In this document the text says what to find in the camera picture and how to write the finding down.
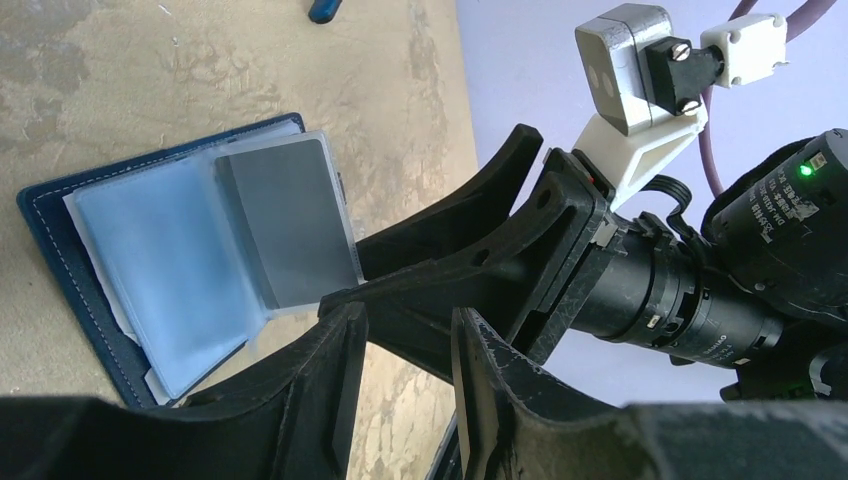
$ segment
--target beige floor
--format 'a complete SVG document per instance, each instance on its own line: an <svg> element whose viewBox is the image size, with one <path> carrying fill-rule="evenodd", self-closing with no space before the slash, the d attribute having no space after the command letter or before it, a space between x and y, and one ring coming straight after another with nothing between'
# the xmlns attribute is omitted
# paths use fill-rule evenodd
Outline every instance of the beige floor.
<svg viewBox="0 0 848 480"><path fill-rule="evenodd" d="M17 211L25 186L288 111L328 132L359 236L473 174L453 2L353 0L320 27L307 7L0 2L0 393L117 400ZM273 322L261 353L313 321ZM452 410L447 385L369 346L349 477L422 478Z"/></svg>

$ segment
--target silver metal block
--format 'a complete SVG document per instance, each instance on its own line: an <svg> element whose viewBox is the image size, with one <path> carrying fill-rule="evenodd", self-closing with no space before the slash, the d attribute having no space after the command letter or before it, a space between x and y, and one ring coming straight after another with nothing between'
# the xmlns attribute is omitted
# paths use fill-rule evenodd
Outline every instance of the silver metal block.
<svg viewBox="0 0 848 480"><path fill-rule="evenodd" d="M624 135L658 125L672 115L653 102L644 49L672 34L662 7L620 5L577 27L583 69L598 113Z"/></svg>

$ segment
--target white stitching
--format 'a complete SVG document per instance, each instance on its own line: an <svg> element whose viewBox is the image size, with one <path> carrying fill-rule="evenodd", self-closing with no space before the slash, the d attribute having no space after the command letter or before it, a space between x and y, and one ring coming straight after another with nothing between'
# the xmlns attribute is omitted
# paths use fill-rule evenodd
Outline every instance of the white stitching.
<svg viewBox="0 0 848 480"><path fill-rule="evenodd" d="M44 221L44 217L41 215L41 210L38 209L38 205L36 205L35 201L32 202L32 206L35 207L35 213L38 214L38 218L41 219L41 223L44 224L44 227L47 228L47 235L50 237L50 242L53 244L53 248L56 249L56 253L59 255L59 260L62 261L62 266L65 267L65 271L68 272L68 277L70 277L71 282L74 284L74 288L77 290L77 293L82 300L82 303L85 305L86 311L88 311L88 316L91 317L91 321L94 322L94 326L97 327L97 331L100 332L100 338L103 339L103 344L106 345L106 348L109 349L109 355L112 356L112 360L115 361L115 365L118 367L118 370L121 372L121 376L124 377L124 381L127 382L127 386L130 387L130 391L135 397L135 401L141 405L141 399L138 398L138 393L136 393L135 388L133 388L130 383L130 379L127 378L127 374L124 372L124 369L121 368L121 364L118 362L118 358L115 356L115 352L112 351L112 346L109 345L109 341L106 340L106 335L103 334L103 330L100 328L100 325L97 323L97 319L94 318L94 314L91 313L91 308L88 306L88 302L85 300L85 297L82 295L82 291L77 284L76 279L74 279L74 274L71 273L71 269L68 268L68 264L65 262L65 257L62 256L62 252L59 251L59 245L56 244L56 240L53 238L53 234L50 233L50 228L47 227L47 222Z"/></svg>
<svg viewBox="0 0 848 480"><path fill-rule="evenodd" d="M303 124L301 124L300 122L297 122L297 121L295 121L295 124L298 127L300 127L301 131L303 131L303 129L304 129ZM248 133L251 133L253 131L259 130L261 128L270 127L272 125L274 125L274 124L266 125L264 127L257 127L257 128L253 128L253 129L250 129L250 130L246 130L246 131L236 135L236 138L241 137L243 135L246 135ZM150 161L144 162L144 163L139 164L139 165L133 165L133 166L127 167L123 170L118 170L117 172L112 172L108 175L101 175L99 177L89 178L88 180L85 180L85 181L80 182L80 183L75 183L73 185L60 188L58 190L53 190L53 191L50 191L50 192L42 193L41 195L35 197L32 200L32 206L33 206L33 208L35 208L35 213L38 214L38 218L41 220L41 223L44 225L44 228L47 231L47 236L50 237L50 242L53 244L53 248L56 250L56 254L59 255L59 260L62 261L62 266L64 266L65 271L68 272L68 277L70 277L71 283L74 284L74 288L76 289L77 293L79 294L80 300L82 300L83 305L85 305L85 309L88 312L88 316L91 317L91 321L94 322L94 326L97 327L97 331L100 332L100 338L103 339L103 344L106 345L106 348L109 350L109 355L112 357L112 360L115 361L115 366L118 367L118 371L121 372L121 376L124 377L124 381L127 382L127 386L130 387L130 391L132 392L133 397L135 397L135 400L139 405L141 405L141 399L138 397L138 393L136 393L135 388L133 388L132 383L130 383L130 379L127 378L127 374L126 374L126 372L124 372L124 369L121 368L121 364L118 362L118 358L115 356L115 352L112 351L112 346L109 345L109 341L106 340L106 335L103 334L103 330L100 328L100 325L97 323L97 319L94 318L94 314L91 312L91 308L88 305L88 301L86 301L85 297L83 296L82 291L80 290L79 285L77 284L77 281L74 278L74 275L71 273L71 269L68 268L68 264L65 262L65 257L62 256L62 252L59 251L59 245L56 244L56 240L53 238L53 233L50 232L50 227L47 226L47 222L44 220L44 217L41 215L41 210L38 209L38 204L36 204L35 202L37 200L41 199L41 198L48 197L50 195L55 195L57 193L66 192L66 191L71 190L73 188L81 187L83 185L88 185L89 183L97 182L99 180L111 178L111 177L114 177L115 175L119 175L119 174L122 174L122 173L129 173L133 170L137 170L139 168L146 167L148 165L152 165L154 163L162 163L162 162L166 162L168 160L174 159L174 158L179 157L179 156L187 156L187 155L189 155L193 152L196 152L197 150L200 150L200 149L216 147L216 146L220 145L221 143L224 143L227 140L228 139L221 139L221 140L214 142L210 145L198 145L197 147L192 148L190 150L186 150L185 152L175 153L173 155L169 155L169 156L163 157L163 158L157 158L155 160L150 160Z"/></svg>

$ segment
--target screw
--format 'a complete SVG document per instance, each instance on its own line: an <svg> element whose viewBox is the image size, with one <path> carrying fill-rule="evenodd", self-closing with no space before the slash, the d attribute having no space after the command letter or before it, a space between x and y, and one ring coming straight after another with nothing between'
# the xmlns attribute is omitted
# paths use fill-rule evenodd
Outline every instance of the screw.
<svg viewBox="0 0 848 480"><path fill-rule="evenodd" d="M683 100L683 102L681 102L680 113L687 117L691 117L697 113L698 107L700 106L701 102L697 100Z"/></svg>
<svg viewBox="0 0 848 480"><path fill-rule="evenodd" d="M690 53L692 53L692 47L688 43L678 43L671 47L671 59L675 62L686 60Z"/></svg>

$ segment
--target blue screwdriver handle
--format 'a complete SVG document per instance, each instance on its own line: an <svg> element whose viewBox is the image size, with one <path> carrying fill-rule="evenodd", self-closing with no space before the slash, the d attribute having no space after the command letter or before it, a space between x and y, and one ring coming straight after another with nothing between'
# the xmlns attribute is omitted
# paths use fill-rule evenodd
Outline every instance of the blue screwdriver handle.
<svg viewBox="0 0 848 480"><path fill-rule="evenodd" d="M309 19L318 24L329 23L339 11L342 0L315 0L309 9Z"/></svg>

